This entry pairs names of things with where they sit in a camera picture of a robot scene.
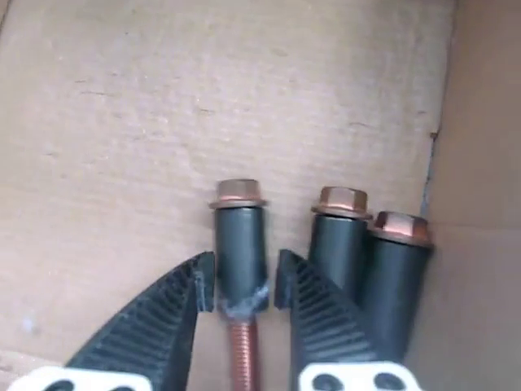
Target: cardboard wall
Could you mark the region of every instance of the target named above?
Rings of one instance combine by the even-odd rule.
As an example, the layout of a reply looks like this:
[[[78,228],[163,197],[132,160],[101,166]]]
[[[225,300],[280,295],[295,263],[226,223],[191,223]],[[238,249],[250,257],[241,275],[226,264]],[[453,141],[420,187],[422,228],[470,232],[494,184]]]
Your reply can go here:
[[[521,389],[520,24],[520,2],[459,2],[410,357],[427,389]]]

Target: bolt hole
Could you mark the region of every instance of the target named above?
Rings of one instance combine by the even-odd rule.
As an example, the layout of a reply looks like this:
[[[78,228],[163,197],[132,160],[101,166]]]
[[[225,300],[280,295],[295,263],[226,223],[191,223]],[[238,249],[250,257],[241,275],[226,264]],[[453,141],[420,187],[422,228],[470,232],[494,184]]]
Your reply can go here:
[[[316,391],[343,391],[344,385],[337,377],[323,373],[313,379],[313,389]]]
[[[47,386],[43,391],[73,391],[74,383],[70,380],[58,380]]]
[[[374,377],[374,385],[378,390],[382,391],[403,391],[405,390],[404,382],[392,373],[379,373]]]

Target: cardboard surface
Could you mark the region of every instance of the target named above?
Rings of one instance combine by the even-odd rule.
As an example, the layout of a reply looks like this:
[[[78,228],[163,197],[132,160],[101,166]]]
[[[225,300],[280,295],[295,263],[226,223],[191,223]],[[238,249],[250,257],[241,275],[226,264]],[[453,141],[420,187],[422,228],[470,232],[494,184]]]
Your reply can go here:
[[[12,354],[62,362],[211,248],[219,179],[261,181],[272,270],[278,248],[305,253],[323,185],[417,213],[452,11],[452,0],[12,2],[0,37],[4,375],[27,370]],[[287,320],[260,323],[265,387],[285,389]],[[228,388],[217,315],[199,321],[193,369],[190,389]]]
[[[460,1],[414,351],[427,389],[521,389],[521,3]]]

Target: black rubber sleeve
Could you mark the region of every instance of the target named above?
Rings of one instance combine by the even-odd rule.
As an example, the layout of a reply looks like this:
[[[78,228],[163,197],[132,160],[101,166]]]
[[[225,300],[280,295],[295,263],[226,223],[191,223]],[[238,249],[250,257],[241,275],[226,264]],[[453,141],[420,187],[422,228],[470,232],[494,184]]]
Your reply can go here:
[[[263,208],[215,211],[217,285],[228,308],[252,301],[252,312],[268,306],[267,294],[256,299],[267,289],[264,213]]]
[[[313,219],[308,259],[355,301],[364,265],[367,223],[317,214]]]
[[[407,351],[430,248],[372,240],[362,312],[383,357],[401,362]]]

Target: copper bolt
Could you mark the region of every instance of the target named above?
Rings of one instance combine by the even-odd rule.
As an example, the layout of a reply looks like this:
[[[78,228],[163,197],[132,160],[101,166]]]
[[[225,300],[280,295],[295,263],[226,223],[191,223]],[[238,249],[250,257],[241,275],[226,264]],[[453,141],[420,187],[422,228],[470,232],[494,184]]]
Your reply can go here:
[[[210,204],[212,209],[264,206],[261,185],[255,179],[227,179],[217,184],[217,199]]]
[[[372,227],[382,239],[422,247],[432,246],[428,222],[422,217],[398,212],[380,212]]]
[[[349,187],[323,187],[318,204],[311,210],[332,216],[371,219],[367,213],[367,193]]]
[[[260,207],[266,205],[261,186],[254,179],[228,179],[217,184],[212,209]],[[255,315],[249,319],[228,318],[231,377],[234,391],[257,391],[259,386],[258,332]]]
[[[260,387],[256,320],[230,321],[229,329],[233,390],[257,391]]]

